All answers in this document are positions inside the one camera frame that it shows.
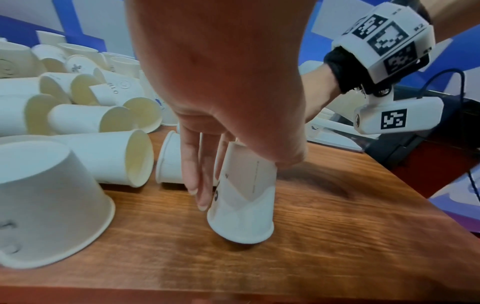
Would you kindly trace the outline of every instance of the white tracking device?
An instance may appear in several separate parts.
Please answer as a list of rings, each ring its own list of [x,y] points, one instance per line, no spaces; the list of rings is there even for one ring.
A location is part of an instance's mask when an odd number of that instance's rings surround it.
[[[438,97],[394,101],[392,85],[430,61],[433,26],[410,7],[382,3],[332,42],[355,56],[368,77],[361,90],[367,104],[355,110],[355,129],[362,134],[428,130],[441,120]]]

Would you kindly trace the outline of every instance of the wooden tabletop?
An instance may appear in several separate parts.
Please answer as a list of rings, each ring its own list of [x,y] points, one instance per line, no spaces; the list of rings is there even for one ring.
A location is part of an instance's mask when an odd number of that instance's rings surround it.
[[[168,128],[151,134],[158,155]],[[309,144],[278,173],[270,239],[216,235],[182,186],[106,186],[117,211],[91,246],[34,270],[0,268],[0,303],[480,301],[480,243],[369,156]]]

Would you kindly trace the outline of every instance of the wrist-mounted device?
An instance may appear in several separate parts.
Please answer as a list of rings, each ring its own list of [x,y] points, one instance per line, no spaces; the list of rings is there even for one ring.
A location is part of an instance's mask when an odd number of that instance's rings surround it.
[[[427,130],[440,122],[440,98],[394,101],[393,97],[393,84],[430,62],[435,36],[426,16],[410,6],[382,3],[332,42],[332,51],[323,61],[341,92],[359,88],[368,101],[355,111],[358,132]]]

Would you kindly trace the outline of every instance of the wire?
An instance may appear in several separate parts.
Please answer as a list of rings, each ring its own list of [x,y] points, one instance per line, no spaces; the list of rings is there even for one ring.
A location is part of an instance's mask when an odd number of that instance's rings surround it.
[[[465,116],[464,116],[464,96],[465,96],[465,73],[460,70],[460,69],[446,69],[441,72],[436,73],[433,75],[420,89],[419,95],[417,99],[420,99],[424,96],[425,92],[427,91],[428,86],[430,83],[432,83],[433,80],[435,80],[438,76],[446,74],[446,73],[457,73],[460,75],[460,127],[461,127],[461,138],[463,140],[463,143],[468,146],[467,143],[467,129],[465,126]],[[472,171],[468,170],[467,171],[468,178],[470,180],[471,187],[473,188],[473,191],[475,192],[476,198],[478,199],[478,202],[480,203],[480,194],[479,190],[477,189],[477,185],[475,184],[475,181],[472,177]]]

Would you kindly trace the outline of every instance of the wood grain surface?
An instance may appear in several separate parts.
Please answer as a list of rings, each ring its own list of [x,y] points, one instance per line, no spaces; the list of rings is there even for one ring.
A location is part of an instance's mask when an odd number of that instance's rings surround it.
[[[157,156],[169,128],[151,134]],[[278,173],[270,239],[216,235],[182,186],[104,187],[116,203],[91,246],[33,270],[0,268],[0,302],[480,301],[480,244],[365,154],[309,144]]]

